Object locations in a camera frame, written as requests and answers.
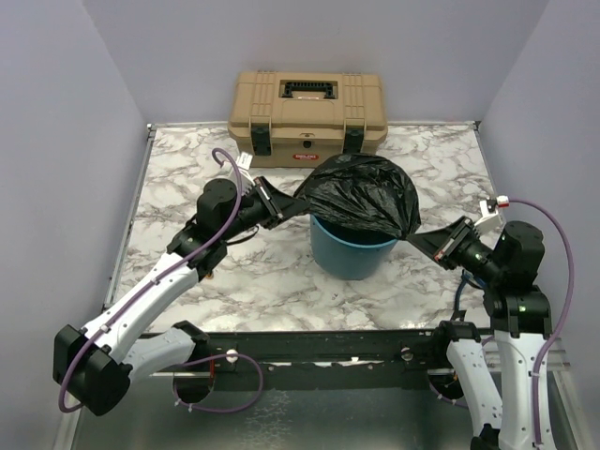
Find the white label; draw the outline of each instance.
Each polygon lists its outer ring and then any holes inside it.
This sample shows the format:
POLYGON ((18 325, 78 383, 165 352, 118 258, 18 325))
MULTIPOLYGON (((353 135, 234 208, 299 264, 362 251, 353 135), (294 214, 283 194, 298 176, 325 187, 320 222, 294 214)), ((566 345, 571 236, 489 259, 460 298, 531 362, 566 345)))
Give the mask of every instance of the white label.
POLYGON ((252 162, 252 155, 250 153, 242 152, 240 156, 237 157, 237 166, 240 169, 248 170, 250 168, 250 163, 252 162))

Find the black metal frame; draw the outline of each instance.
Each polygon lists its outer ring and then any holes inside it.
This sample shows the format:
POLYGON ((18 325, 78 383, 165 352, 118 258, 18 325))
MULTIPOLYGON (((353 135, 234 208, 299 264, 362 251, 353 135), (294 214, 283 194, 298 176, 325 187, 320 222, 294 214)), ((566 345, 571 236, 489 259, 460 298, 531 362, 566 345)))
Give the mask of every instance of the black metal frame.
MULTIPOLYGON (((319 332, 209 333, 210 353, 235 349, 259 362, 264 389, 334 390, 401 387, 428 389, 427 371, 450 368, 444 346, 437 344, 439 329, 319 332), (353 358, 363 362, 347 365, 353 358), (331 363, 318 365, 314 363, 331 363)), ((488 328, 480 334, 491 334, 488 328)), ((152 338, 157 334, 144 334, 152 338)), ((204 349, 189 358, 200 359, 204 349)), ((168 367, 182 391, 206 386, 210 367, 168 367), (186 376, 177 376, 185 372, 186 376)), ((256 369, 244 362, 223 359, 214 366, 216 390, 256 389, 256 369)))

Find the bucket rim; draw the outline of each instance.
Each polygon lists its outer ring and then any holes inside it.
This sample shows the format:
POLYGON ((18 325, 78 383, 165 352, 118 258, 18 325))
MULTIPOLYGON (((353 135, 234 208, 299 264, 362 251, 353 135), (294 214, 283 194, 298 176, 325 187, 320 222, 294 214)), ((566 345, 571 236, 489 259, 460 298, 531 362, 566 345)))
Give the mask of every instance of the bucket rim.
POLYGON ((319 229, 324 232, 327 236, 331 237, 334 241, 339 242, 340 244, 343 244, 344 246, 348 246, 348 247, 352 247, 352 248, 363 248, 363 249, 376 249, 376 248, 383 248, 383 247, 388 247, 391 246, 393 244, 395 244, 398 240, 397 239, 390 239, 387 242, 383 242, 381 244, 372 244, 370 246, 364 245, 364 244, 355 244, 353 242, 348 242, 348 241, 344 241, 343 239, 340 239, 339 237, 331 234, 329 231, 327 231, 325 229, 325 227, 321 224, 321 222, 319 221, 319 218, 316 216, 313 216, 312 214, 310 215, 310 219, 314 220, 314 222, 317 224, 317 226, 319 227, 319 229))

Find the black plastic bag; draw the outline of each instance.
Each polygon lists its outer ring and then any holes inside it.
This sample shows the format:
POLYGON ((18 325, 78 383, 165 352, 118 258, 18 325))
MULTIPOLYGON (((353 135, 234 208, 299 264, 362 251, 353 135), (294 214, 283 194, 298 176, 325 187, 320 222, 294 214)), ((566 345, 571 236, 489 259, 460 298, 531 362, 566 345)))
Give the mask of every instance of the black plastic bag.
POLYGON ((421 225, 413 181, 385 157, 330 157, 293 196, 310 203, 310 214, 350 230, 405 239, 421 225))

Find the marble surface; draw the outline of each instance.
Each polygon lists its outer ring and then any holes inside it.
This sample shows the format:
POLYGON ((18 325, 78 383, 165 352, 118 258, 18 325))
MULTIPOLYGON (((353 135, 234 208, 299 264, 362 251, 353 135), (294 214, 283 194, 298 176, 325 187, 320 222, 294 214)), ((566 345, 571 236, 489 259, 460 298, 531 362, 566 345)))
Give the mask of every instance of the marble surface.
MULTIPOLYGON (((222 127, 162 128, 145 176, 117 298, 151 269, 172 237, 194 214, 203 185, 223 174, 210 151, 237 154, 222 127)), ((492 192, 484 160, 468 126, 390 127, 378 152, 402 167, 420 200, 420 231, 441 228, 492 192)), ((293 193, 310 169, 253 169, 293 193)), ((494 235, 484 239, 493 245, 494 235)), ((360 330, 434 327, 450 318, 459 271, 446 272, 400 242, 373 276, 341 281, 314 262, 308 217, 296 217, 230 248, 213 279, 183 294, 151 325, 161 332, 188 320, 204 331, 360 330)), ((462 296, 467 320, 488 326, 481 293, 462 296)))

